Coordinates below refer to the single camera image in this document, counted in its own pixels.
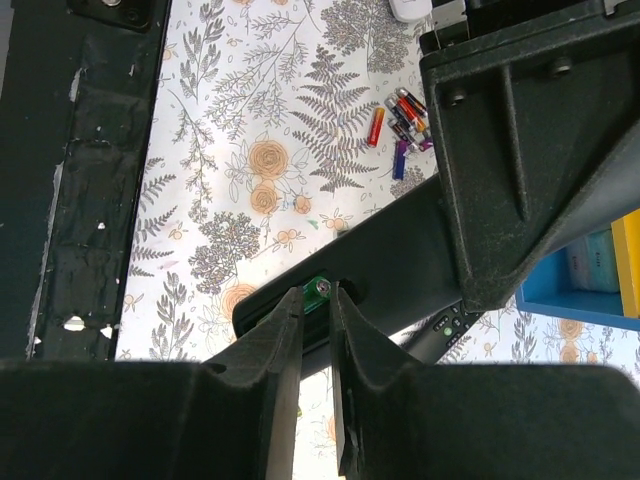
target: mounting hole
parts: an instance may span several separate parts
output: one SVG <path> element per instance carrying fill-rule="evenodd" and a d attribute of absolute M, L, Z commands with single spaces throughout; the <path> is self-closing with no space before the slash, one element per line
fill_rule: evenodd
<path fill-rule="evenodd" d="M 131 23 L 135 23 L 140 20 L 140 12 L 138 12 L 138 10 L 136 10 L 135 8 L 130 8 L 129 10 L 127 10 L 124 13 L 124 16 L 127 17 L 127 20 L 129 20 Z"/>
<path fill-rule="evenodd" d="M 549 74 L 553 78 L 564 77 L 571 73 L 571 59 L 568 57 L 560 57 L 554 60 L 549 67 Z"/>
<path fill-rule="evenodd" d="M 214 373 L 224 373 L 227 371 L 227 366 L 221 363 L 206 363 L 205 365 Z"/>
<path fill-rule="evenodd" d="M 467 98 L 467 92 L 465 92 L 462 88 L 456 88 L 449 92 L 447 95 L 447 105 L 449 107 L 457 107 L 461 103 L 465 101 Z"/>

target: red battery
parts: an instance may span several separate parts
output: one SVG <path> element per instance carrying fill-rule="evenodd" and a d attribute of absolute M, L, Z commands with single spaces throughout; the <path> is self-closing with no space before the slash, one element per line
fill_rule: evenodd
<path fill-rule="evenodd" d="M 384 108 L 377 107 L 374 110 L 373 122 L 371 122 L 371 130 L 369 130 L 369 138 L 367 145 L 370 147 L 378 146 L 378 138 L 380 138 L 380 130 L 382 130 L 382 122 L 384 121 Z"/>
<path fill-rule="evenodd" d="M 424 132 L 427 125 L 418 116 L 418 113 L 411 107 L 406 98 L 398 97 L 398 108 L 405 114 L 409 123 L 416 128 L 418 132 Z"/>

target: fern leaf print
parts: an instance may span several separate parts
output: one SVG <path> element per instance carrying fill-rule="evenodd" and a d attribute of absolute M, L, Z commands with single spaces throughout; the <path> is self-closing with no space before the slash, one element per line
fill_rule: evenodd
<path fill-rule="evenodd" d="M 149 174 L 157 166 L 165 164 L 163 157 L 154 157 L 147 160 L 145 165 L 145 173 Z M 156 204 L 156 200 L 160 199 L 164 189 L 176 179 L 176 175 L 167 173 L 146 180 L 142 183 L 140 189 L 140 199 L 138 201 L 138 218 L 136 220 L 133 232 L 133 244 L 131 245 L 131 266 L 129 267 L 129 277 L 154 277 L 155 275 L 149 271 L 148 267 L 142 267 L 140 262 L 149 260 L 159 260 L 168 257 L 173 253 L 172 250 L 158 250 L 145 246 L 145 243 L 152 238 L 157 238 L 158 234 L 173 217 L 178 209 L 177 205 L 169 208 L 160 215 L 146 216 L 147 209 L 151 205 Z"/>
<path fill-rule="evenodd" d="M 361 101 L 369 87 L 348 88 L 360 75 L 341 72 L 344 62 L 335 58 L 318 46 L 316 61 L 311 64 L 313 70 L 305 75 L 317 83 L 303 85 L 301 88 L 309 95 L 297 97 L 313 114 L 308 111 L 291 112 L 306 126 L 305 131 L 294 131 L 293 137 L 305 144 L 318 162 L 318 168 L 311 175 L 325 178 L 326 183 L 320 191 L 331 193 L 340 188 L 363 188 L 351 175 L 373 172 L 378 168 L 357 161 L 359 155 L 367 150 L 366 139 L 358 133 L 366 127 L 377 103 Z"/>

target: white mouse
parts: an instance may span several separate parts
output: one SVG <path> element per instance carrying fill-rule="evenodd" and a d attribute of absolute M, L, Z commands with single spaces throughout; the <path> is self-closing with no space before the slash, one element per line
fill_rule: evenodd
<path fill-rule="evenodd" d="M 393 16 L 404 23 L 415 23 L 431 13 L 431 0 L 389 0 Z"/>

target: battery pile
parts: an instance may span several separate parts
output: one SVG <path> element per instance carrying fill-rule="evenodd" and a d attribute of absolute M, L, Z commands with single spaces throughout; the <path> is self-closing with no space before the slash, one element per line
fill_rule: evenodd
<path fill-rule="evenodd" d="M 424 152 L 433 146 L 431 130 L 425 123 L 426 107 L 404 87 L 396 88 L 384 101 L 393 118 L 388 125 L 397 137 L 393 159 L 393 179 L 404 178 L 404 163 L 408 153 Z M 375 109 L 367 143 L 370 147 L 378 145 L 380 129 L 384 121 L 384 108 Z"/>

